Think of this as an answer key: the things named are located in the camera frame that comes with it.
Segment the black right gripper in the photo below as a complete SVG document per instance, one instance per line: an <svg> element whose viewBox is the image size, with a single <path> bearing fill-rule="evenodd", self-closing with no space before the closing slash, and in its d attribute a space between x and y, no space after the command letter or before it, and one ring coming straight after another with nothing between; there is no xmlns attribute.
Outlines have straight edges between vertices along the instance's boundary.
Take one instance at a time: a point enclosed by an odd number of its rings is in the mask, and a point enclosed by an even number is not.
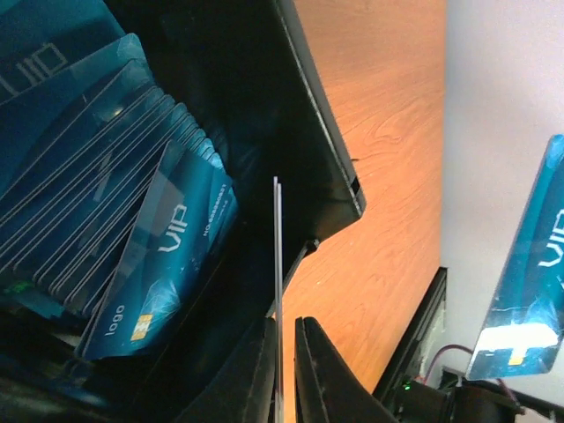
<svg viewBox="0 0 564 423"><path fill-rule="evenodd" d="M561 405L511 390L506 383L472 382L449 371L433 388L405 370L386 370L382 404L400 422L563 421Z"/></svg>

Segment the blue vip card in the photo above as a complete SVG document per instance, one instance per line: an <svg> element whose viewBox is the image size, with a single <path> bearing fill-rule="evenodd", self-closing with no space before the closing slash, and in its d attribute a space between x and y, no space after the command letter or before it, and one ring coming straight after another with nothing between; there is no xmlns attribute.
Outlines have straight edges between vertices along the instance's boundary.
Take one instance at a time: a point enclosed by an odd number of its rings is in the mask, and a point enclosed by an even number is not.
<svg viewBox="0 0 564 423"><path fill-rule="evenodd" d="M563 136L550 138L466 376L549 373L563 342Z"/></svg>
<svg viewBox="0 0 564 423"><path fill-rule="evenodd" d="M277 323L277 352L275 365L275 415L276 423L284 422L283 379L283 247L282 247L282 191L278 177L273 178L273 233L274 233L274 293Z"/></svg>

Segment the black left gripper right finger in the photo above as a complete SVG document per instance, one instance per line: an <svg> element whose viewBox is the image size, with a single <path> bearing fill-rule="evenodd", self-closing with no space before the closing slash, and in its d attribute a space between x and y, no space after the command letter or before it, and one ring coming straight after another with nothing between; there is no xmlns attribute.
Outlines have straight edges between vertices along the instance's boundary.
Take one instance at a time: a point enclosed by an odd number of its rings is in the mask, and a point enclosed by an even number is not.
<svg viewBox="0 0 564 423"><path fill-rule="evenodd" d="M364 389L320 323L295 320L295 414L298 422L394 422Z"/></svg>

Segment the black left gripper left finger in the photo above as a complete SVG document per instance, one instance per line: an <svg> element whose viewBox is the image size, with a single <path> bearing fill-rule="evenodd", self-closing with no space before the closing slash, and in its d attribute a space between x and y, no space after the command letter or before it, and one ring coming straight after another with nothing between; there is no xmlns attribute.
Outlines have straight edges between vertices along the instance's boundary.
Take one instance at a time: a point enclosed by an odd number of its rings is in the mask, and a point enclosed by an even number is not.
<svg viewBox="0 0 564 423"><path fill-rule="evenodd" d="M277 325L253 323L211 384L182 411L177 422L267 422L271 409Z"/></svg>

